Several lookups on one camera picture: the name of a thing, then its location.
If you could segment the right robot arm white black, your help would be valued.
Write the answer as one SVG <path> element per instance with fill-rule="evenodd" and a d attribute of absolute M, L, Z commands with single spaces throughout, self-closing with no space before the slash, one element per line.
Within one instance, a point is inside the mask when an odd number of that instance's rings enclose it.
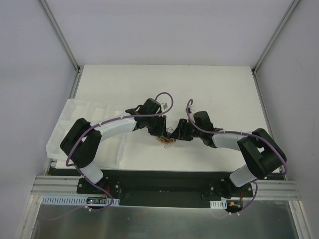
<path fill-rule="evenodd" d="M 217 195 L 227 199 L 238 195 L 246 184 L 267 177 L 287 162 L 286 155 L 263 128 L 251 133 L 226 133 L 213 126 L 206 111 L 196 112 L 193 120 L 180 119 L 171 137 L 184 141 L 200 138 L 208 147 L 241 152 L 245 164 L 214 187 Z"/>

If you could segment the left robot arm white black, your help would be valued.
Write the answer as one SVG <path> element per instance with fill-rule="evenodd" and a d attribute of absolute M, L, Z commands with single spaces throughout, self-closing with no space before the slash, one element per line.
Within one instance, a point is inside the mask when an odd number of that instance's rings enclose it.
<path fill-rule="evenodd" d="M 161 120 L 166 120 L 166 115 L 161 110 L 160 103 L 152 98 L 100 123 L 79 118 L 60 143 L 60 149 L 67 156 L 66 166 L 74 166 L 93 193 L 103 192 L 108 195 L 103 172 L 95 162 L 100 143 L 123 133 L 151 129 Z"/>

